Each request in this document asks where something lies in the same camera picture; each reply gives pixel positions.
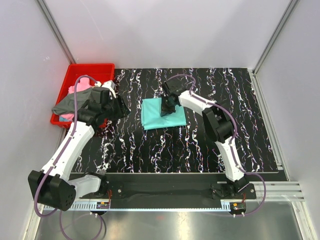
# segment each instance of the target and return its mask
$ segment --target teal towel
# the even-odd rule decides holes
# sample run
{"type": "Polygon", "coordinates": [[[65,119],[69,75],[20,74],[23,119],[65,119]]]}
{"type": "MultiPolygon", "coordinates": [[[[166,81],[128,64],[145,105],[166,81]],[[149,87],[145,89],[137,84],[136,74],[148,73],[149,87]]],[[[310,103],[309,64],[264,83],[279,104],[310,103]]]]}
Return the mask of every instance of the teal towel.
{"type": "Polygon", "coordinates": [[[141,104],[141,123],[144,130],[169,128],[187,125],[185,110],[183,106],[175,106],[175,112],[160,116],[161,97],[147,98],[141,104]]]}

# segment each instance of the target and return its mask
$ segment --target red basket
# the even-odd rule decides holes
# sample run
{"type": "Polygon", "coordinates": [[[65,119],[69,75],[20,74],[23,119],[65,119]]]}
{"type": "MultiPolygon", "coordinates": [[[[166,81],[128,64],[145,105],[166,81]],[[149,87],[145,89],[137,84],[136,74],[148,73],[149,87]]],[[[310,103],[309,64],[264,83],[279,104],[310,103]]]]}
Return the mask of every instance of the red basket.
{"type": "MultiPolygon", "coordinates": [[[[56,104],[67,96],[69,87],[75,85],[77,78],[81,75],[89,75],[95,80],[104,83],[114,79],[115,65],[113,63],[70,64],[66,71],[56,104]]],[[[90,84],[93,86],[95,83],[90,80],[90,84]]],[[[71,121],[59,121],[59,116],[56,114],[52,114],[50,122],[53,125],[58,125],[66,129],[70,128],[72,123],[71,121]]]]}

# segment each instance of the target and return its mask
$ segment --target laundry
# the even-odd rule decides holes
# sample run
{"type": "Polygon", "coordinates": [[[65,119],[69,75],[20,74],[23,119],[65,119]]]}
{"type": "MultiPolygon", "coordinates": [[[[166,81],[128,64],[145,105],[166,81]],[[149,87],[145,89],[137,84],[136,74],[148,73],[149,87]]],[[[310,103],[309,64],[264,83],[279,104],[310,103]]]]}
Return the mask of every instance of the laundry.
{"type": "MultiPolygon", "coordinates": [[[[83,77],[76,86],[77,108],[80,109],[89,99],[92,86],[87,77],[83,77]]],[[[68,95],[52,108],[52,112],[59,115],[61,122],[71,122],[75,116],[75,86],[70,86],[68,95]]]]}
{"type": "Polygon", "coordinates": [[[141,104],[141,124],[144,130],[187,125],[183,106],[175,106],[175,112],[161,116],[161,98],[147,98],[141,104]]]}

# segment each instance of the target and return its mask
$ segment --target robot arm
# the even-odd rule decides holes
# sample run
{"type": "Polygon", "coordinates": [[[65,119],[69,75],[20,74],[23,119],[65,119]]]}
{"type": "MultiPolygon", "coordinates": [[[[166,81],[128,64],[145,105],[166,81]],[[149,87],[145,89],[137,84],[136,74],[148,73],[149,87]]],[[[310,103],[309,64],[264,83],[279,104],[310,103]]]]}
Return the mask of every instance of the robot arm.
{"type": "Polygon", "coordinates": [[[112,81],[107,81],[102,87],[93,88],[89,100],[78,110],[78,121],[71,124],[58,150],[41,171],[33,170],[29,174],[28,182],[35,198],[40,181],[53,167],[41,187],[38,203],[66,211],[76,199],[86,194],[107,192],[108,186],[104,175],[91,173],[74,180],[69,178],[82,149],[105,119],[113,121],[124,118],[130,113],[122,98],[116,96],[114,87],[112,81]]]}
{"type": "Polygon", "coordinates": [[[238,168],[238,166],[241,166],[238,152],[234,151],[235,160],[232,156],[231,148],[236,149],[236,146],[235,139],[229,144],[234,132],[230,117],[218,107],[213,106],[213,104],[217,105],[217,103],[181,87],[179,80],[171,79],[166,81],[162,88],[165,96],[162,97],[161,115],[165,116],[175,112],[175,105],[189,108],[201,115],[205,132],[214,141],[221,153],[227,182],[231,186],[230,192],[238,193],[244,189],[249,184],[249,181],[238,168]]]}

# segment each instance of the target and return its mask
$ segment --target black marble table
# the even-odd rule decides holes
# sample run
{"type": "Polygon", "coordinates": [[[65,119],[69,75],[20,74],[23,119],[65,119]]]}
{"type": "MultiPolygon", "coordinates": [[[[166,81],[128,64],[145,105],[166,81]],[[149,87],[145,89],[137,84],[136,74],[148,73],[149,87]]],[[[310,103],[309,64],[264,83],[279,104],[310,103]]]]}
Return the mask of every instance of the black marble table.
{"type": "MultiPolygon", "coordinates": [[[[194,91],[224,103],[238,126],[236,147],[247,172],[276,172],[277,164],[246,68],[116,69],[116,91],[131,110],[109,122],[88,142],[73,172],[216,173],[224,171],[218,147],[205,134],[202,117],[185,109],[186,126],[144,130],[142,99],[157,98],[162,83],[176,75],[196,79],[194,91]]],[[[190,79],[181,77],[187,88],[190,79]]]]}

